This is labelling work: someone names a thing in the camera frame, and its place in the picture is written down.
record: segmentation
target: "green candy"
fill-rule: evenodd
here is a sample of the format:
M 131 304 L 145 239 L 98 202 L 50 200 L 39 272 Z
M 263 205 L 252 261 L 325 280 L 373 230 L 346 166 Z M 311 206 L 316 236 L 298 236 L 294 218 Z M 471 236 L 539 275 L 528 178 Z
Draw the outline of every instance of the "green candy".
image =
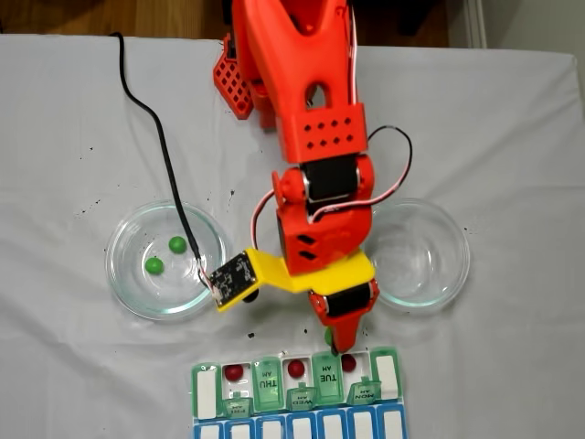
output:
M 331 346 L 331 344 L 333 343 L 333 333 L 331 332 L 331 327 L 327 327 L 327 329 L 325 330 L 324 339 L 325 343 Z
M 182 238 L 180 236 L 174 236 L 168 242 L 168 248 L 171 249 L 171 252 L 173 253 L 177 254 L 184 253 L 186 250 L 185 238 Z
M 160 274 L 165 270 L 165 265 L 157 257 L 148 258 L 144 263 L 144 269 L 150 274 Z

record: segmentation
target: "white cable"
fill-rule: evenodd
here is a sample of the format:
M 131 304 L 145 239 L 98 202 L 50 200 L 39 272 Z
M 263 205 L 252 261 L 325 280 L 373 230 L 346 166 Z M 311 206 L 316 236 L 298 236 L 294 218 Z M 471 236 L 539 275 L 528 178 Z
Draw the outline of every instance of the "white cable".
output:
M 376 130 L 374 130 L 374 132 L 372 134 L 370 134 L 367 137 L 367 140 L 370 141 L 371 138 L 374 137 L 374 135 L 376 135 L 379 131 L 385 130 L 385 129 L 391 129 L 391 130 L 398 131 L 399 133 L 404 135 L 406 140 L 409 142 L 409 159 L 407 160 L 406 165 L 404 166 L 404 170 L 402 171 L 402 174 L 400 175 L 400 177 L 396 181 L 396 183 L 394 183 L 391 187 L 389 187 L 386 192 L 378 195 L 375 198 L 347 201 L 345 203 L 338 203 L 338 204 L 331 204 L 329 206 L 323 206 L 322 208 L 318 209 L 313 214 L 313 216 L 309 219 L 309 222 L 315 222 L 321 215 L 323 215 L 327 212 L 333 212 L 336 210 L 347 209 L 347 208 L 356 208 L 356 207 L 360 207 L 360 206 L 372 206 L 374 204 L 378 204 L 380 201 L 384 201 L 386 198 L 388 198 L 390 195 L 392 195 L 394 192 L 396 192 L 399 189 L 399 187 L 402 185 L 402 183 L 406 179 L 407 175 L 409 174 L 410 166 L 412 165 L 412 141 L 410 140 L 410 137 L 408 134 L 406 134 L 404 131 L 402 131 L 400 128 L 398 128 L 397 126 L 394 126 L 394 125 L 382 125 L 382 126 L 378 127 Z
M 352 103 L 357 102 L 357 79 L 356 79 L 356 64 L 357 64 L 357 29 L 356 16 L 354 15 L 354 8 L 351 8 L 352 21 L 352 51 L 351 51 L 351 99 Z
M 207 273 L 205 273 L 205 269 L 203 268 L 203 262 L 200 259 L 196 259 L 195 264 L 197 265 L 197 276 L 199 276 L 199 281 L 201 281 L 201 283 L 207 287 L 207 289 L 211 293 L 211 296 L 215 300 L 220 300 L 221 294 L 219 293 L 218 289 L 213 286 L 213 283 L 211 283 L 211 280 L 209 279 L 209 276 L 207 276 Z
M 264 197 L 261 198 L 258 205 L 254 209 L 254 213 L 252 213 L 252 218 L 250 220 L 250 237 L 252 238 L 252 247 L 256 250 L 258 250 L 258 242 L 256 240 L 256 223 L 258 222 L 258 217 L 262 212 L 262 209 L 264 209 L 264 206 L 266 206 L 266 203 L 268 202 L 269 199 L 272 198 L 273 195 L 274 189 L 271 189 L 268 192 L 266 192 Z

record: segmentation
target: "white table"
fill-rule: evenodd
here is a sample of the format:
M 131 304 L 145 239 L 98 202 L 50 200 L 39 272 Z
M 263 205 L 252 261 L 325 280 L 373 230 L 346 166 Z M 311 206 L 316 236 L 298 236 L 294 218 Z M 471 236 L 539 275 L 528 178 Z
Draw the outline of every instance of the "white table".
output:
M 257 116 L 237 121 L 214 90 L 220 50 L 128 38 L 128 78 L 163 120 L 183 198 L 239 250 L 270 172 L 286 165 Z M 394 123 L 412 135 L 400 195 L 449 210 L 473 252 L 443 314 L 378 305 L 360 333 L 360 347 L 400 349 L 412 439 L 582 437 L 585 124 L 574 59 L 361 48 L 358 78 L 369 130 Z M 302 296 L 266 291 L 180 325 L 113 298 L 110 234 L 130 210 L 170 198 L 154 124 L 122 92 L 116 39 L 1 36 L 0 142 L 0 437 L 185 438 L 195 363 L 324 349 Z M 390 132 L 373 143 L 378 190 L 404 149 Z M 265 212 L 260 224 L 273 250 L 274 222 Z

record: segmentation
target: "red ball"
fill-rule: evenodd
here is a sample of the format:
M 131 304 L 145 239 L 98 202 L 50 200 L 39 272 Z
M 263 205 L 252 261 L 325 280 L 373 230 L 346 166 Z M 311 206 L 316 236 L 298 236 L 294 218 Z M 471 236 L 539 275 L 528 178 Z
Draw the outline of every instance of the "red ball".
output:
M 223 369 L 223 374 L 228 381 L 237 381 L 244 375 L 244 368 L 241 367 L 241 364 L 230 364 Z
M 341 369 L 344 372 L 353 372 L 356 366 L 356 359 L 354 359 L 353 355 L 344 354 L 341 356 Z
M 294 359 L 289 363 L 289 375 L 293 378 L 301 378 L 304 375 L 304 364 L 299 359 Z

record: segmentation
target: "glass bowl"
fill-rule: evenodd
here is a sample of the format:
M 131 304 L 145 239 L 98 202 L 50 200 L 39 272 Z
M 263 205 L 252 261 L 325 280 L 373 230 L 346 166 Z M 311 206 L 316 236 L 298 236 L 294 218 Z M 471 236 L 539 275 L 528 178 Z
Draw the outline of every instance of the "glass bowl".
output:
M 461 291 L 469 245 L 443 209 L 421 199 L 396 199 L 374 210 L 364 252 L 376 267 L 380 299 L 400 311 L 429 313 Z
M 228 258 L 227 239 L 219 225 L 203 210 L 183 203 L 195 235 L 203 266 L 211 273 Z M 123 219 L 106 251 L 106 272 L 120 301 L 138 316 L 164 320 L 187 316 L 211 302 L 209 290 L 199 281 L 193 252 L 171 252 L 174 236 L 186 239 L 173 201 L 140 207 Z M 157 257 L 165 268 L 150 274 L 144 263 Z

